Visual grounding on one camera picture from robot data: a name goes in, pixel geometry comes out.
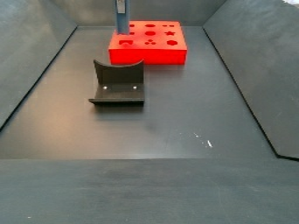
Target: black bracket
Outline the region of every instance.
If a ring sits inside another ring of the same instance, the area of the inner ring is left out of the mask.
[[[130,66],[108,66],[94,60],[98,73],[98,92],[94,104],[144,103],[144,62]]]

